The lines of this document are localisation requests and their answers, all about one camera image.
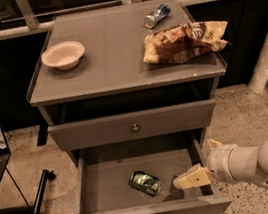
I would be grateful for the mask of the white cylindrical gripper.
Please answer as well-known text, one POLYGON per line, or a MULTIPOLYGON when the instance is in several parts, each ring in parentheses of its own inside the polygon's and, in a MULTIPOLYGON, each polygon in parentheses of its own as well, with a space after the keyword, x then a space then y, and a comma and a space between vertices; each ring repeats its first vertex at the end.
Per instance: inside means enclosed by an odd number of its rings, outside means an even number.
POLYGON ((212 183, 213 177, 219 182, 236 183, 229 166, 229 157, 236 145, 225 145, 217 140, 209 139, 208 146, 212 149, 206 162, 207 168, 201 164, 193 165, 186 173, 182 173, 173 180, 174 187, 178 189, 188 189, 207 186, 212 183))

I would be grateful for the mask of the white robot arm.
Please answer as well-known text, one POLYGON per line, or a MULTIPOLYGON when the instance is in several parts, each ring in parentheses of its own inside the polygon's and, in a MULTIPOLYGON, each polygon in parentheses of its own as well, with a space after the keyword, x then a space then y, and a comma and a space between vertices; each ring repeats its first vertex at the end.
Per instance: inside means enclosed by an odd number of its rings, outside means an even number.
POLYGON ((238 146, 207 141, 211 149, 206 167, 194 165, 177 176, 173 184, 177 189, 207 186, 215 179, 222 183, 251 183, 268 189, 268 140, 260 146, 238 146))

